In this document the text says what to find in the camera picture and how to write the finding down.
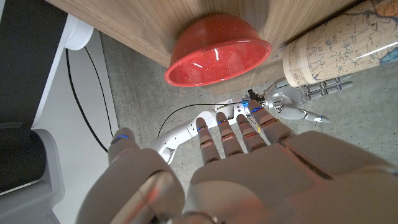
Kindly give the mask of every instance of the blue led light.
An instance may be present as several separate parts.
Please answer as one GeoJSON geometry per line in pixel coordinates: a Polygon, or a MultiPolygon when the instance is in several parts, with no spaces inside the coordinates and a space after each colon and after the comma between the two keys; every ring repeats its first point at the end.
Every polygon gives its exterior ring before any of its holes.
{"type": "Polygon", "coordinates": [[[125,134],[118,135],[118,138],[129,139],[129,137],[127,135],[125,135],[125,134]]]}
{"type": "Polygon", "coordinates": [[[257,108],[254,108],[251,112],[254,113],[254,112],[256,112],[256,111],[258,111],[258,110],[260,110],[260,109],[261,109],[261,106],[259,106],[259,107],[257,107],[257,108]]]}

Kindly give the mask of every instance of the robot finger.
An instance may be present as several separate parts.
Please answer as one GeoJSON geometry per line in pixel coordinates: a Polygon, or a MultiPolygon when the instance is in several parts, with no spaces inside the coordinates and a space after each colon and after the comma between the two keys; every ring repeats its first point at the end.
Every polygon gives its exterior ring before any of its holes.
{"type": "Polygon", "coordinates": [[[210,132],[206,125],[206,121],[203,118],[198,118],[196,120],[196,124],[198,129],[201,158],[203,160],[203,165],[206,165],[209,162],[220,160],[221,159],[220,154],[218,153],[216,145],[214,144],[214,141],[211,138],[210,132]]]}
{"type": "Polygon", "coordinates": [[[232,131],[225,114],[222,112],[217,113],[216,120],[218,128],[220,129],[221,142],[223,143],[225,157],[243,153],[241,145],[239,144],[235,133],[232,131]]]}
{"type": "Polygon", "coordinates": [[[266,142],[259,135],[259,133],[254,130],[243,114],[239,114],[236,117],[236,122],[239,125],[239,129],[241,130],[243,141],[248,149],[248,152],[252,152],[256,149],[267,146],[266,142]]]}
{"type": "Polygon", "coordinates": [[[322,88],[321,90],[309,93],[308,96],[310,97],[311,100],[314,100],[326,96],[327,94],[336,93],[337,91],[345,90],[353,85],[354,83],[351,81],[344,82],[339,85],[331,86],[328,88],[322,88]]]}
{"type": "Polygon", "coordinates": [[[295,133],[284,123],[281,123],[273,115],[268,113],[256,100],[249,101],[249,110],[260,125],[264,134],[271,144],[281,142],[284,139],[295,135],[295,133]]]}
{"type": "Polygon", "coordinates": [[[342,81],[348,80],[352,77],[352,75],[345,75],[342,77],[337,77],[337,78],[332,78],[320,83],[316,83],[316,84],[312,84],[309,86],[306,86],[308,88],[308,93],[313,93],[315,91],[321,90],[323,88],[326,88],[328,86],[333,86],[336,85],[338,83],[341,83],[342,81]]]}

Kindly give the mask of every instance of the robotic hand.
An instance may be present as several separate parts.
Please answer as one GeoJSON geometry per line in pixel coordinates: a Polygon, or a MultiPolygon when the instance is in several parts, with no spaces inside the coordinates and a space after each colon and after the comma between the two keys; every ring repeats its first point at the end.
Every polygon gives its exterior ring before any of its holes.
{"type": "Polygon", "coordinates": [[[198,134],[195,124],[197,118],[205,119],[208,128],[212,128],[217,126],[216,114],[224,113],[228,123],[232,125],[236,123],[236,118],[240,114],[246,117],[251,116],[251,112],[248,108],[249,100],[256,100],[264,107],[279,110],[279,115],[285,119],[306,119],[309,121],[329,123],[330,120],[327,117],[305,111],[297,107],[297,105],[353,86],[352,82],[342,83],[342,81],[349,78],[351,78],[351,75],[327,80],[314,85],[303,86],[301,88],[291,87],[287,83],[287,80],[282,78],[273,83],[262,95],[258,95],[252,90],[249,90],[249,96],[245,98],[235,98],[219,102],[218,104],[221,105],[216,105],[215,110],[201,112],[196,118],[160,135],[149,144],[149,147],[155,149],[163,159],[170,164],[173,161],[178,146],[198,134]]]}
{"type": "Polygon", "coordinates": [[[342,81],[349,78],[351,78],[351,75],[300,88],[290,86],[286,78],[281,78],[266,89],[262,95],[255,94],[252,90],[249,90],[249,96],[246,96],[243,100],[256,100],[262,103],[264,107],[268,106],[269,108],[277,109],[280,117],[284,119],[306,119],[308,121],[330,123],[327,117],[305,111],[297,105],[353,86],[353,82],[342,83],[342,81]]]}
{"type": "Polygon", "coordinates": [[[396,167],[325,134],[297,135],[254,100],[248,108],[271,145],[242,114],[236,120],[243,153],[228,118],[218,113],[221,159],[208,124],[197,118],[204,166],[185,201],[158,153],[140,150],[130,130],[119,130],[109,168],[86,196],[77,223],[395,223],[396,167]]]}

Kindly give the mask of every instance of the robotic arm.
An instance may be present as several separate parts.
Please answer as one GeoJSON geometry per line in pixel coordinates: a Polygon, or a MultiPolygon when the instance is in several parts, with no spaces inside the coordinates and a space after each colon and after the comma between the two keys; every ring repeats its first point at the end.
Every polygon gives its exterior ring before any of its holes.
{"type": "Polygon", "coordinates": [[[303,86],[301,88],[291,87],[286,78],[281,78],[273,83],[261,95],[249,90],[249,95],[246,95],[245,98],[229,99],[217,103],[225,105],[216,105],[214,111],[203,111],[192,120],[161,134],[149,144],[149,147],[155,149],[162,156],[164,161],[170,164],[173,161],[178,146],[198,134],[195,124],[197,118],[203,118],[208,128],[213,128],[217,126],[216,114],[222,112],[225,114],[229,125],[232,125],[236,123],[236,118],[239,114],[245,117],[251,115],[248,109],[249,100],[256,100],[264,107],[277,109],[280,117],[284,119],[306,119],[307,121],[329,123],[330,120],[326,116],[320,116],[310,111],[300,109],[297,105],[353,86],[353,82],[342,83],[342,81],[349,78],[351,78],[351,75],[334,78],[314,85],[303,86]]]}

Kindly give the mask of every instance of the speckled red bowl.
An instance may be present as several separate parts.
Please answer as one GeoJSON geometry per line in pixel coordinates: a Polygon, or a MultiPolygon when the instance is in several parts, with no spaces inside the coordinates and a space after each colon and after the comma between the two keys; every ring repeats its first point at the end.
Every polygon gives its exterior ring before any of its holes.
{"type": "Polygon", "coordinates": [[[165,79],[182,87],[218,83],[260,65],[270,52],[271,45],[241,18],[206,16],[178,38],[165,79]]]}

